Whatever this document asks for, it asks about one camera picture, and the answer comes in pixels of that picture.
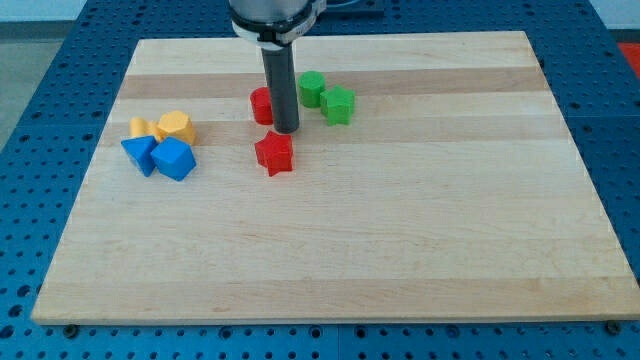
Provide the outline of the grey robot arm flange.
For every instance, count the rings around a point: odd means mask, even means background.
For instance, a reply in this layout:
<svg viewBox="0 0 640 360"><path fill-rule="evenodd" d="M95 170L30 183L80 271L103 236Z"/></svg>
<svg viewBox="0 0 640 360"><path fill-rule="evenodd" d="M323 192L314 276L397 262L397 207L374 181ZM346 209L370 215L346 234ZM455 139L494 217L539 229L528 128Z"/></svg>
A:
<svg viewBox="0 0 640 360"><path fill-rule="evenodd" d="M270 51L306 34L327 8L326 0L229 0L234 32Z"/></svg>

